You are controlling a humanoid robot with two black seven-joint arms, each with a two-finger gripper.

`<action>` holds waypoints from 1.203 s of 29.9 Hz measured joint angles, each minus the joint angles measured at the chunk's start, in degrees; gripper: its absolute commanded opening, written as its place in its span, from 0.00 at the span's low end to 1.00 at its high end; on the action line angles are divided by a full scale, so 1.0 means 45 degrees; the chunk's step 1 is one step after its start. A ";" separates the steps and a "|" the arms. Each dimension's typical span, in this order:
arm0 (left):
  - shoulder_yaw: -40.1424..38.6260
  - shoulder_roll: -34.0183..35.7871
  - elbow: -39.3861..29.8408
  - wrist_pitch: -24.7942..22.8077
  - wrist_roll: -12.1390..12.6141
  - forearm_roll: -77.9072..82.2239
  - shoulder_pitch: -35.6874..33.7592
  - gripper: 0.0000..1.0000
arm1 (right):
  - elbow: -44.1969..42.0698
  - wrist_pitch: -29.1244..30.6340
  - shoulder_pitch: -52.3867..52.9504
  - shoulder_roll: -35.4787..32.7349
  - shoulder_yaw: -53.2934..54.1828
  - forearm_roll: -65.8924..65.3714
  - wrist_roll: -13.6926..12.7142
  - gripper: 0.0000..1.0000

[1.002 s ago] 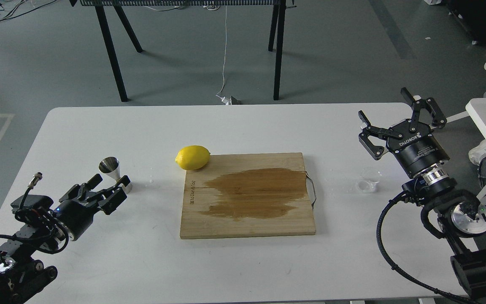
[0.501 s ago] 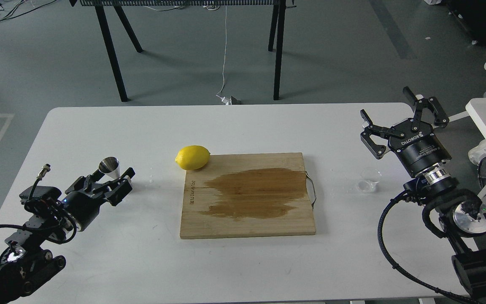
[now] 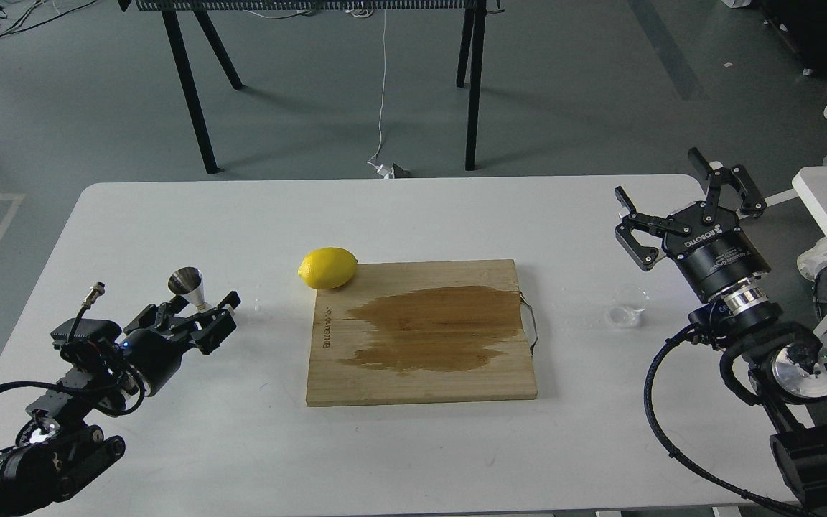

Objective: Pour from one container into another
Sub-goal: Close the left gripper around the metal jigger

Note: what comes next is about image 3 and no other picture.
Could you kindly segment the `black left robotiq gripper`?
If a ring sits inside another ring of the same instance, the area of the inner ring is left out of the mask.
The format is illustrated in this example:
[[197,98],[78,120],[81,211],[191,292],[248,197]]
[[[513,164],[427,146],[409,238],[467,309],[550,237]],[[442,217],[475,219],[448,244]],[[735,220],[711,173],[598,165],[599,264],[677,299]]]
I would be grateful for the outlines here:
[[231,291],[216,306],[178,317],[187,307],[184,297],[149,304],[123,329],[121,355],[134,367],[144,385],[144,395],[154,396],[179,370],[182,357],[191,349],[210,355],[236,329],[233,311],[242,302]]

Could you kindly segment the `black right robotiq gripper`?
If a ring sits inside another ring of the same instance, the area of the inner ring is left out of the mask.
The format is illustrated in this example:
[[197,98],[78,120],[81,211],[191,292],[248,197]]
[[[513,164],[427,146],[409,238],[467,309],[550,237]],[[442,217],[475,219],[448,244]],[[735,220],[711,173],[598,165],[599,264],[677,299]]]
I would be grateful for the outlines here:
[[643,215],[623,187],[617,186],[618,203],[629,212],[616,226],[616,239],[641,271],[650,271],[660,260],[660,250],[641,245],[633,232],[662,238],[664,253],[675,262],[693,294],[700,302],[710,302],[743,279],[771,271],[771,265],[739,227],[736,213],[719,208],[721,188],[733,187],[741,199],[738,213],[745,216],[760,218],[767,201],[744,166],[713,167],[696,147],[689,148],[687,158],[703,187],[703,209],[692,203],[671,213],[668,219]]

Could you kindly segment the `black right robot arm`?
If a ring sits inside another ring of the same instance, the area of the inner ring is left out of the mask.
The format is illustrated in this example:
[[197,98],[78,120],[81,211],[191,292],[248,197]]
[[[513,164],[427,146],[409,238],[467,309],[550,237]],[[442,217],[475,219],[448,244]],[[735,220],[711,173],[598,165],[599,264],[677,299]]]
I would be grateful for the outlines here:
[[[704,198],[665,217],[644,215],[623,187],[616,197],[626,209],[616,239],[643,270],[663,258],[675,263],[701,307],[667,338],[643,385],[644,412],[668,455],[745,500],[785,516],[814,516],[827,508],[827,347],[798,322],[783,321],[758,281],[770,266],[748,239],[739,219],[767,209],[743,166],[712,167],[696,148],[687,157],[698,170]],[[719,374],[748,406],[761,406],[775,429],[772,458],[797,505],[737,487],[699,467],[663,431],[653,406],[653,384],[662,362],[681,343],[721,351]]]

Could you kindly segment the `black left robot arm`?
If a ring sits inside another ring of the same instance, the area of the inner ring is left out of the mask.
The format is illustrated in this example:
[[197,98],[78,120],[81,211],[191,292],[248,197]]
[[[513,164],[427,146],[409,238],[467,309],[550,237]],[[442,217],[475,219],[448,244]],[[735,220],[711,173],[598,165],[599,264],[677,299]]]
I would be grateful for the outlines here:
[[216,307],[184,317],[196,294],[173,291],[163,304],[150,304],[127,327],[89,320],[86,311],[104,292],[96,284],[79,313],[52,331],[53,347],[70,364],[55,383],[1,383],[0,395],[40,388],[27,406],[27,423],[14,444],[0,449],[0,516],[27,515],[75,497],[124,456],[121,436],[88,424],[89,413],[118,418],[140,408],[179,370],[188,350],[213,353],[235,330],[240,297],[231,291]]

